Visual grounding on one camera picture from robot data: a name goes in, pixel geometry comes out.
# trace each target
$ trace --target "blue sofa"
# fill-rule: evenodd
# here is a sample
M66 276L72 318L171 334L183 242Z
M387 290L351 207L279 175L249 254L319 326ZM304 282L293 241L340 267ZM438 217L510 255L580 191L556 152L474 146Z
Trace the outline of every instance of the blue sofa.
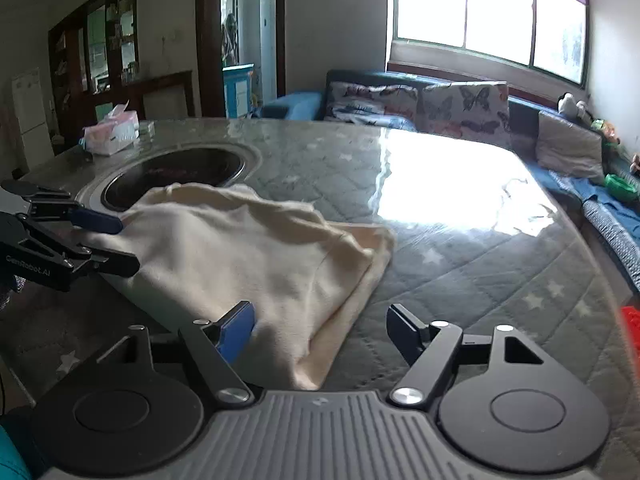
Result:
M276 99L258 112L261 118L321 121L326 109L326 96L334 81L365 86L407 85L417 88L418 113L422 108L422 92L426 86L446 83L444 79L398 72L363 72L331 70L327 73L324 92L299 92ZM640 207L626 206L610 197L603 187L592 186L584 179L563 177L541 168L536 161L538 114L541 110L560 116L556 110L509 97L509 126L512 150L523 160L533 177L567 211L578 227L584 220L598 232L603 247L612 257L631 290L640 295ZM628 172L629 163L615 152L604 150L606 173L615 173L640 189L640 180Z

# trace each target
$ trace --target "window frame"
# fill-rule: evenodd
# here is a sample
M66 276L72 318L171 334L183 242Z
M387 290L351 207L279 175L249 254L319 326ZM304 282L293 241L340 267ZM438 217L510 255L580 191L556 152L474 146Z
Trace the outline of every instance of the window frame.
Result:
M394 36L393 39L394 41L405 41L405 42L412 42L412 43L417 43L417 44L424 44L424 45L435 45L435 46L439 46L439 47L443 47L446 49L450 49L456 52L469 52L472 54L476 54L477 56L482 56L485 57L487 59L493 59L493 60L498 60L500 62L503 63L507 63L507 64L512 64L515 65L517 67L520 68L525 68L528 70L534 70L535 72L544 74L544 75L548 75L553 77L554 79L558 79L560 81L563 81L565 83L568 83L572 86L575 86L577 88L580 88L582 90L586 89L587 87L587 81L588 81L588 72L589 72L589 56L590 56L590 45L591 45L591 8L590 8L590 0L586 0L586 3L584 5L585 7L585 20L586 20L586 26L584 28L584 59L582 60L582 74L581 74L581 78L580 78L580 82L577 83L575 81L572 81L571 79L568 79L564 76L558 75L555 72L551 72L549 70L545 70L544 68L539 68L537 66L534 65L534 59L535 59L535 55L536 55L536 20L537 20L537 3L538 0L533 0L533 20L532 20L532 26L531 26L531 50L529 53L529 63L528 64L524 64L524 63L519 63L517 61L513 61L511 59L506 59L504 57L499 57L499 56L493 56L492 54L487 54L485 52L478 52L477 50L473 50L471 48L467 48L466 47L466 22L468 19L468 0L465 0L465 36L464 36L464 41L463 41L463 46L452 46L452 45L448 45L448 44L444 44L444 43L435 43L434 41L424 41L424 40L414 40L412 38L401 38L400 36L398 36L398 0L394 0Z

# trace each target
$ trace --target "table surface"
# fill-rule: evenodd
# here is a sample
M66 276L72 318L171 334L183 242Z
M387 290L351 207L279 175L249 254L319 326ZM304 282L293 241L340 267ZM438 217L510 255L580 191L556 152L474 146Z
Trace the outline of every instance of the table surface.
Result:
M28 180L76 193L114 166L171 146L235 142L260 153L246 179L271 200L312 202L332 221L379 223L398 242L380 286L346 339L327 389L388 391L406 371L388 340L385 312L402 303L429 322L470 333L498 324L527 333L604 402L612 434L604 478L640 468L640 410L612 293L565 213L511 152L386 128L275 120L156 123L156 136L85 162L77 148ZM94 276L61 294L29 284L0 314L0 344L40 394L132 322L149 322Z

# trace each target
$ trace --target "door frame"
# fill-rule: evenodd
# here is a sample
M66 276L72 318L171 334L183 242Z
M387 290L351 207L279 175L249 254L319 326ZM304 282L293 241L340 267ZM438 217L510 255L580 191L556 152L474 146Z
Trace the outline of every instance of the door frame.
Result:
M278 97L285 86L285 0L276 0L276 87ZM196 50L198 85L203 117L226 117L222 77L222 31L211 24L221 22L220 0L196 0Z

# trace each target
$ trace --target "green bowl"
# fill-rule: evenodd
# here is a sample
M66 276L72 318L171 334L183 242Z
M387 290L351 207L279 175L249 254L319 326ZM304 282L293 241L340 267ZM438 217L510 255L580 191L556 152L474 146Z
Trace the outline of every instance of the green bowl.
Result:
M638 199L638 190L623 178L614 174L608 174L604 179L604 185L609 194L620 202L633 202Z

